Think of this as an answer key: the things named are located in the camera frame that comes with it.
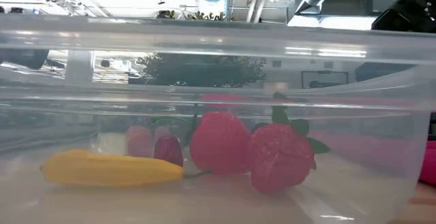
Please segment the tree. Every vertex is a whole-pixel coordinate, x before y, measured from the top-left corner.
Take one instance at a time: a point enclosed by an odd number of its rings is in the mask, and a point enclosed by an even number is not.
[[[140,63],[155,85],[240,88],[266,77],[263,58],[159,53]]]

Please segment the toy banana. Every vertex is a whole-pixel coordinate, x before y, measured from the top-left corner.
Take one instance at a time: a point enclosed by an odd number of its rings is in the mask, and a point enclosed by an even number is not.
[[[41,167],[44,178],[62,185],[134,187],[178,180],[183,168],[160,159],[96,155],[69,150],[51,156]]]

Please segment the table surface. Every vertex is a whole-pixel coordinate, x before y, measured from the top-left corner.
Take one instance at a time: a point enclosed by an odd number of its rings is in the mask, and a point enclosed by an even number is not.
[[[415,196],[390,224],[435,224],[436,223],[436,188],[418,183]]]

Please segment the clear plastic bin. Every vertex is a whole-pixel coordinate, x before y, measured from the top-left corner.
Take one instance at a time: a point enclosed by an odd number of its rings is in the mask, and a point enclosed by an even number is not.
[[[414,33],[2,16],[0,223],[386,223],[420,172],[434,46]],[[47,50],[41,69],[26,64]]]

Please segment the yellow banana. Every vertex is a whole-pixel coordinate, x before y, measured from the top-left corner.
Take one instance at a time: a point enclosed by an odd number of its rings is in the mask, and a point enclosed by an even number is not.
[[[63,185],[134,187],[178,180],[183,168],[160,159],[96,155],[69,150],[51,156],[41,167],[44,178]]]

